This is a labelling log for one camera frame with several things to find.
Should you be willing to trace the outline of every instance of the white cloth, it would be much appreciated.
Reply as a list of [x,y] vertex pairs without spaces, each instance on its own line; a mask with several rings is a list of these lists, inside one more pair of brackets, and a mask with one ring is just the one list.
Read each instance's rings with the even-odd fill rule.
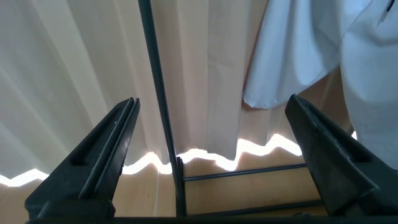
[[244,101],[271,109],[339,63],[358,141],[398,169],[398,3],[270,0]]

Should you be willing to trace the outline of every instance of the metal rack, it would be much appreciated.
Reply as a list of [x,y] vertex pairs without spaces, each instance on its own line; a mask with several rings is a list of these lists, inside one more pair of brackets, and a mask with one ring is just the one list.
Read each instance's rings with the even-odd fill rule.
[[[275,167],[265,167],[259,169],[250,169],[250,170],[237,170],[232,172],[225,172],[220,174],[208,174],[208,175],[198,175],[191,177],[184,177],[184,164],[181,158],[177,157],[174,148],[173,142],[173,134],[172,128],[170,125],[169,111],[167,108],[167,99],[164,88],[162,67],[160,65],[159,58],[159,49],[157,46],[156,33],[154,27],[154,19],[152,16],[152,8],[150,5],[150,1],[148,0],[139,0],[139,8],[141,11],[141,19],[142,25],[144,27],[144,33],[148,48],[150,66],[152,69],[152,74],[155,83],[156,96],[160,109],[160,117],[162,118],[162,124],[164,129],[164,134],[167,143],[167,149],[169,152],[169,159],[172,165],[173,170],[173,178],[175,185],[175,193],[176,193],[176,213],[178,217],[187,216],[187,205],[185,201],[185,183],[189,181],[197,181],[197,180],[207,180],[207,179],[215,179],[222,177],[233,177],[237,175],[249,175],[249,174],[258,174],[264,172],[274,172],[280,170],[289,170],[289,169],[299,169],[306,167],[305,163],[299,164],[290,164],[284,166],[275,166]],[[300,207],[310,207],[321,205],[321,200],[312,200],[307,202],[298,202],[298,203],[288,203],[283,205],[273,205],[266,207],[255,207],[255,208],[245,208],[240,210],[232,210],[225,212],[214,212],[214,213],[204,213],[198,215],[209,215],[209,216],[222,216],[222,215],[244,215],[248,213],[259,213],[259,212],[269,212],[273,210],[283,210],[288,208],[300,208]]]

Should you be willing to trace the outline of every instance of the beige curtain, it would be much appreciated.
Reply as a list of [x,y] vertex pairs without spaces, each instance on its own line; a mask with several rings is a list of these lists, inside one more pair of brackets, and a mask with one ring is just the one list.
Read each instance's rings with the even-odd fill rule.
[[[252,110],[241,100],[266,4],[152,1],[177,153],[206,149],[233,160],[239,138],[294,141],[284,105]],[[169,162],[137,1],[3,0],[0,28],[1,175],[51,172],[130,96],[141,112],[126,165],[148,152]],[[303,94],[350,127],[339,74]]]

